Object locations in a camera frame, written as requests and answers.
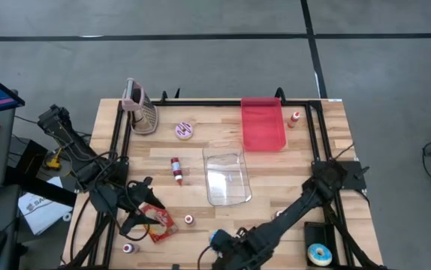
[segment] clear plastic container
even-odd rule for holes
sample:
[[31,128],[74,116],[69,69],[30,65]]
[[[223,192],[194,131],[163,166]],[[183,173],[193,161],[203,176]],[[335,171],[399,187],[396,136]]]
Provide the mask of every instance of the clear plastic container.
[[238,142],[203,149],[207,199],[213,206],[232,206],[252,198],[244,150]]
[[246,151],[280,151],[285,146],[281,101],[274,97],[246,97],[240,101]]

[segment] wooden tabletop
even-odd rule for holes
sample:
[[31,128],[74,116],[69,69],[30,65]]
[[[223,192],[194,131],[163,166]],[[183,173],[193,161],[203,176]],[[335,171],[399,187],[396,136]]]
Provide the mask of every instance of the wooden tabletop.
[[[109,149],[116,108],[119,100],[101,100],[90,146],[102,153]],[[352,144],[351,132],[341,101],[322,100],[324,119],[330,140],[332,153],[336,156],[341,150]],[[209,204],[206,192],[202,150],[213,142],[242,143],[240,107],[227,106],[159,106],[159,125],[155,133],[147,136],[131,134],[128,156],[130,173],[128,180],[142,180],[146,176],[154,178],[154,194],[164,203],[170,216],[179,227],[179,232],[162,242],[154,244],[150,237],[138,242],[140,252],[126,254],[122,246],[128,240],[119,235],[113,242],[110,269],[170,269],[172,264],[181,265],[181,269],[197,268],[197,257],[209,244],[212,232],[218,229],[234,234],[238,228],[257,226],[270,220],[278,210],[282,210],[295,201],[301,194],[301,184],[311,175],[310,163],[313,155],[306,114],[301,107],[282,107],[285,121],[294,111],[301,114],[295,128],[285,125],[287,144],[280,152],[246,152],[246,166],[249,173],[252,199],[249,202],[226,207],[214,207]],[[314,118],[318,147],[324,156],[318,120]],[[176,138],[174,128],[179,122],[190,122],[194,126],[194,136],[181,141]],[[122,147],[125,116],[122,120],[118,151]],[[183,186],[174,181],[170,159],[179,157],[184,174]],[[344,153],[340,160],[353,160],[354,149]],[[69,229],[63,258],[69,261],[71,236],[75,220],[88,194],[80,194],[74,207],[74,214]],[[372,218],[367,202],[354,191],[341,191],[348,230],[363,251],[376,263],[382,263],[378,241],[372,225]],[[183,218],[193,215],[196,224],[186,226]],[[119,211],[117,220],[122,223],[127,214]],[[92,234],[96,211],[88,205],[81,217],[75,236],[75,252],[86,243]],[[281,239],[273,258],[264,264],[264,269],[305,269],[306,251],[304,247],[303,225],[305,221],[324,222],[322,209],[311,210],[297,222]],[[144,228],[136,226],[132,237],[143,234]],[[345,263],[340,235],[336,234],[339,260]],[[97,264],[102,262],[105,248],[105,233],[101,237]],[[201,260],[201,267],[209,269],[216,259],[214,252],[208,251]]]

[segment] red plastic container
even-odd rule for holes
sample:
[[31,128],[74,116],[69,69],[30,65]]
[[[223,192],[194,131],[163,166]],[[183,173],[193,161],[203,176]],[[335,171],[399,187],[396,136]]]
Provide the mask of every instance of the red plastic container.
[[243,139],[246,151],[279,151],[285,146],[281,101],[274,97],[246,97],[243,112]]

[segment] red snack bag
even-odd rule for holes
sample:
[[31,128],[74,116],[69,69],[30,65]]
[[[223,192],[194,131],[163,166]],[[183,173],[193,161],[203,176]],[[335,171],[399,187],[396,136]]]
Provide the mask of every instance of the red snack bag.
[[149,236],[154,243],[166,239],[179,230],[167,211],[150,204],[144,205],[140,210],[148,218],[160,222],[160,224],[150,224]]

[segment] yellow tool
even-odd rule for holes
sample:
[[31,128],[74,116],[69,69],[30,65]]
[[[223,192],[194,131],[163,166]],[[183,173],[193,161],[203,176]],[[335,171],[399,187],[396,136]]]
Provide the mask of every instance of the yellow tool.
[[54,157],[52,157],[52,160],[46,163],[48,169],[60,170],[60,168],[62,168],[62,165],[60,164],[60,158],[59,158],[59,154],[61,150],[62,148],[59,148],[59,151]]

